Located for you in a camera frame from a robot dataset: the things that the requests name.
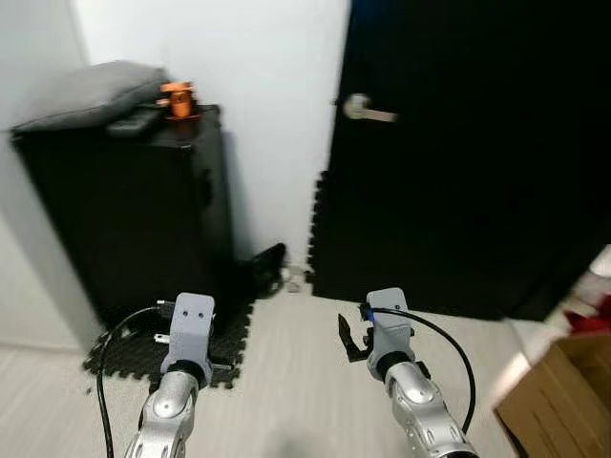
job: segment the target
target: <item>electrical cable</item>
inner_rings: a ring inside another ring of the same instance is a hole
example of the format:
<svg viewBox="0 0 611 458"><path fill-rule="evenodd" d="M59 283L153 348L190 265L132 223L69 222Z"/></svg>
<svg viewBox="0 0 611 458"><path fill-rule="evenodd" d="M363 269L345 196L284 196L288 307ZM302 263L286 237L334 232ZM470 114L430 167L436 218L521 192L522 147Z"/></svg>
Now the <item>electrical cable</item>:
<svg viewBox="0 0 611 458"><path fill-rule="evenodd" d="M125 324L130 322L135 317L138 317L148 312L158 312L159 310L160 310L160 307L157 305L153 307L142 308L141 310L134 312L133 314L125 318L117 326L115 326L113 330L110 331L106 335L106 339L104 340L104 344L102 345L102 350L100 352L100 357L99 357L99 370L97 371L96 384L97 384L97 401L99 402L99 411L102 415L102 425L104 427L104 438L106 439L106 457L107 458L114 458L115 452L113 450L113 434L111 433L111 424L108 419L108 410L106 409L106 398L104 398L103 378L104 378L104 363L106 361L106 350L108 348L109 343L115 336L115 334L117 334L121 330L121 328L125 326Z"/></svg>
<svg viewBox="0 0 611 458"><path fill-rule="evenodd" d="M469 362L469 358L467 357L467 354L462 349L460 344L450 334L444 331L441 327L437 326L436 324L431 323L428 320L425 320L422 317L413 315L412 313L404 312L401 310L392 310L391 308L371 308L371 312L386 313L388 315L396 315L398 317L409 318L411 320L414 320L415 322L422 323L425 326L432 329L433 331L437 332L438 334L441 334L444 338L446 338L448 342L450 342L450 344L453 345L456 351L458 351L458 354L460 355L460 358L462 359L462 362L465 364L465 368L467 369L467 376L469 377L469 408L467 410L467 416L465 417L465 422L462 425L462 431L465 434L467 434L467 430L469 429L469 425L471 424L471 420L473 419L474 412L475 412L475 376L474 376L474 371L471 368L471 363Z"/></svg>

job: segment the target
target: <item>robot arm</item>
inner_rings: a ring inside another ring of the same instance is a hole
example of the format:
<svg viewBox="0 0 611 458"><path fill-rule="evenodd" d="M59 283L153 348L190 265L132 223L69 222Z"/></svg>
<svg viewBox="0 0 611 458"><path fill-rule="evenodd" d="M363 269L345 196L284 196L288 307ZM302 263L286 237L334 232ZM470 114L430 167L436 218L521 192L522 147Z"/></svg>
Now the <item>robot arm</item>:
<svg viewBox="0 0 611 458"><path fill-rule="evenodd" d="M439 388L427 368L416 362L410 348L413 335L408 318L372 312L388 309L407 312L399 288L370 292L361 306L365 320L373 322L360 350L350 337L346 319L339 315L339 333L352 363L367 358L369 372L383 381L392 399L392 413L410 441L417 458L476 458L473 447L446 409Z"/></svg>
<svg viewBox="0 0 611 458"><path fill-rule="evenodd" d="M198 392L212 379L207 355L213 311L214 300L209 296L181 293L177 297L159 388L142 408L127 458L184 457Z"/></svg>

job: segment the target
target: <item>orange object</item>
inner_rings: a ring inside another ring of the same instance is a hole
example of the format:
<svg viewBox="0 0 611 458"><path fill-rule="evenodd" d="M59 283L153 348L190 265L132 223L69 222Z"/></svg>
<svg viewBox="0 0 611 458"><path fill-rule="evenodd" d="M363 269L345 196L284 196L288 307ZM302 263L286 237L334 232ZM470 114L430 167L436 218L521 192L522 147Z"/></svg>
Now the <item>orange object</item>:
<svg viewBox="0 0 611 458"><path fill-rule="evenodd" d="M200 116L195 113L197 100L194 96L195 88L191 83L162 84L161 91L167 93L168 98L158 100L157 104L164 107L170 106L172 110L172 116L167 116L167 119L181 120Z"/></svg>

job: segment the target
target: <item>floor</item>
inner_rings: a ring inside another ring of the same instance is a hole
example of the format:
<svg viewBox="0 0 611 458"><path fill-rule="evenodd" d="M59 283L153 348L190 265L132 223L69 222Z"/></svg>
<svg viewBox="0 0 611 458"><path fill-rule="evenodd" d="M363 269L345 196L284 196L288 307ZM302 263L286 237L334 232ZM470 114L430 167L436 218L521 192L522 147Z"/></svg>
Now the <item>floor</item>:
<svg viewBox="0 0 611 458"><path fill-rule="evenodd" d="M596 308L576 296L569 296L543 323L509 320L522 344L522 353L530 364L536 363L547 352L550 343L570 333L569 322L563 312L570 310L582 316L596 314Z"/></svg>
<svg viewBox="0 0 611 458"><path fill-rule="evenodd" d="M232 390L200 393L187 457L411 456L383 385L365 363L348 363L337 336L338 312L355 340L364 333L355 304L311 297L307 287L258 301L242 376ZM526 340L538 331L523 323L422 315L456 337L472 361L477 409L469 438L479 456L514 457L492 408L528 369L519 330ZM457 354L420 326L412 347L461 424L468 383ZM82 361L78 354L0 347L0 456L105 456L95 380L80 370ZM121 457L137 431L147 383L112 378L105 386Z"/></svg>

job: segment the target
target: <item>silver door lever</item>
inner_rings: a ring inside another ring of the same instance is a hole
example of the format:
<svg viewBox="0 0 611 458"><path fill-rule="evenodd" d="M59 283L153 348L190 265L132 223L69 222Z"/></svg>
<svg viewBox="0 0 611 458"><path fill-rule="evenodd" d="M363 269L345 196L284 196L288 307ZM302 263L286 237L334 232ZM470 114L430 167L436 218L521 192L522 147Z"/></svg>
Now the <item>silver door lever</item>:
<svg viewBox="0 0 611 458"><path fill-rule="evenodd" d="M397 113L380 112L367 108L370 100L365 94L351 94L344 103L344 114L350 119L371 119L374 121L394 122Z"/></svg>

